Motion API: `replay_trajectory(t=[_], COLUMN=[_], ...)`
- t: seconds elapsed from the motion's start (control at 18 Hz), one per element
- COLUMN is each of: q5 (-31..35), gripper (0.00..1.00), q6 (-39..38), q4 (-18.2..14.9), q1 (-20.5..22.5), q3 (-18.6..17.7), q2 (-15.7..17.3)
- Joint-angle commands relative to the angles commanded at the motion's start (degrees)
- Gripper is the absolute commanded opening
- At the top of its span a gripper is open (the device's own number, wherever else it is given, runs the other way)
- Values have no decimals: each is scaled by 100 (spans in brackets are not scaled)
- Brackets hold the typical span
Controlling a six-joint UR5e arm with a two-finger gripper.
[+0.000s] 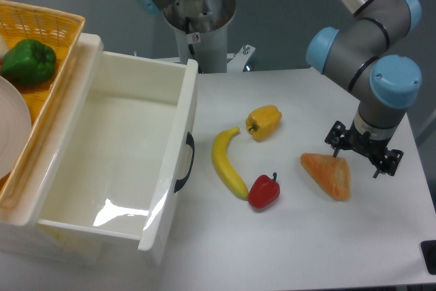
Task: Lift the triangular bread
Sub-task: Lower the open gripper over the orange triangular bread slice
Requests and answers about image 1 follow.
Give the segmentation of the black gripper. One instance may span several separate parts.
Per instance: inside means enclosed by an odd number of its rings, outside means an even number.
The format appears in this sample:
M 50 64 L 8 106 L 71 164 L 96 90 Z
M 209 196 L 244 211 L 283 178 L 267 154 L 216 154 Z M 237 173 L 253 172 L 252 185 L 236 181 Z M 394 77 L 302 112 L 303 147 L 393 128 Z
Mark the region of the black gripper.
M 390 138 L 371 139 L 369 132 L 360 134 L 354 126 L 349 130 L 340 121 L 335 121 L 324 142 L 333 149 L 332 156 L 337 157 L 340 151 L 353 150 L 366 157 L 374 166 L 373 178 L 380 174 L 394 176 L 404 152 L 398 149 L 387 149 Z

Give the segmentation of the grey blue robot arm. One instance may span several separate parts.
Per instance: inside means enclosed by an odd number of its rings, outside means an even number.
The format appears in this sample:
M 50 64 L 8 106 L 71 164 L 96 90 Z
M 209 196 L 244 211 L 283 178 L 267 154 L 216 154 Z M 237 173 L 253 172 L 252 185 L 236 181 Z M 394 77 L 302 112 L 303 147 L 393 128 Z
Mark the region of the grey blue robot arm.
M 241 71 L 246 61 L 227 58 L 227 28 L 236 0 L 136 0 L 149 14 L 162 13 L 176 35 L 179 59 L 193 59 L 202 73 Z M 422 74 L 417 64 L 388 50 L 420 22 L 419 0 L 341 0 L 355 18 L 346 31 L 320 30 L 307 63 L 353 95 L 359 106 L 350 127 L 336 122 L 325 139 L 335 152 L 366 157 L 376 174 L 394 175 L 403 152 L 389 149 Z

